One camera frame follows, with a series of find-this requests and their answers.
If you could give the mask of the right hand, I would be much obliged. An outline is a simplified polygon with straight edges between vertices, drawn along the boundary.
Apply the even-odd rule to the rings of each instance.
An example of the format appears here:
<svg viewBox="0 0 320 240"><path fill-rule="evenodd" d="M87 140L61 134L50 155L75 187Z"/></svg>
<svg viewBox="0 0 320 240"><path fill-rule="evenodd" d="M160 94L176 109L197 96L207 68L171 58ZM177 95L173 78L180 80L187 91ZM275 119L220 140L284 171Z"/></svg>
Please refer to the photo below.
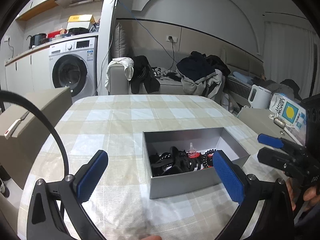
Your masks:
<svg viewBox="0 0 320 240"><path fill-rule="evenodd" d="M289 178L286 181L286 186L287 186L287 189L288 189L288 192L289 192L292 210L294 211L295 208L296 208L296 204L293 201L294 196L295 196L295 192L294 192L294 189L292 187L292 179L291 178ZM307 206L306 206L304 211L308 211L311 208L313 208L315 205L317 205L319 203L319 195L317 195L316 187L313 186L313 187L308 188L304 193L303 199L304 199L305 202L308 202L308 204L307 204Z"/></svg>

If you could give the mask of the left hand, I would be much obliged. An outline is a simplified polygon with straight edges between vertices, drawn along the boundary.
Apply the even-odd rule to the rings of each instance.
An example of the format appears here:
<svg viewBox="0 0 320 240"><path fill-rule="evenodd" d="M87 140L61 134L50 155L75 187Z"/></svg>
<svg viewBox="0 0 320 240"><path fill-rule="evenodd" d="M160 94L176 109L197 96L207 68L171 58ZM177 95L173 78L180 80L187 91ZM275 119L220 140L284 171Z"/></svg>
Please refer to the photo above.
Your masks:
<svg viewBox="0 0 320 240"><path fill-rule="evenodd" d="M148 237L145 237L141 240L162 240L162 238L160 236L157 236L157 235L151 235L151 236L148 236Z"/></svg>

